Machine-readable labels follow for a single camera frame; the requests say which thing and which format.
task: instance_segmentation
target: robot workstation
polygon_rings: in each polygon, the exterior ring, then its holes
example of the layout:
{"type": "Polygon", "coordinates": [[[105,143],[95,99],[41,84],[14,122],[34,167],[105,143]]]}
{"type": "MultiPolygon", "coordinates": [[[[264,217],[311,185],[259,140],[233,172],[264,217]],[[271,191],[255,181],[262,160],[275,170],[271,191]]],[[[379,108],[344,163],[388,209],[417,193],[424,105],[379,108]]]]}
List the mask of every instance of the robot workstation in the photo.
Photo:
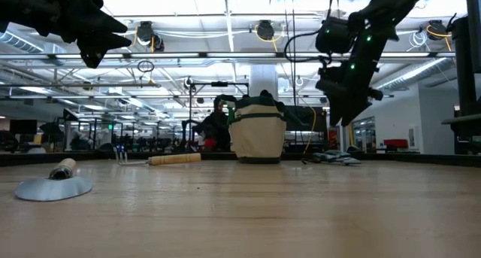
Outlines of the robot workstation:
{"type": "Polygon", "coordinates": [[[480,1],[312,1],[0,0],[0,257],[478,257],[480,1]]]}

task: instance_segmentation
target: wooden tabletop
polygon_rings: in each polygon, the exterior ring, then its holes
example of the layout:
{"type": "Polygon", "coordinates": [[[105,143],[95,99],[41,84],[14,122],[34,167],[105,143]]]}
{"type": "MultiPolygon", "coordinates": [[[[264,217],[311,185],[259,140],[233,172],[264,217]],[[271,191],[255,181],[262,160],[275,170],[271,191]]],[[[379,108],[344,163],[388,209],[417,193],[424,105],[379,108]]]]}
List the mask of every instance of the wooden tabletop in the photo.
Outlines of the wooden tabletop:
{"type": "Polygon", "coordinates": [[[14,198],[52,164],[0,168],[0,257],[480,257],[481,169],[78,162],[91,193],[14,198]]]}

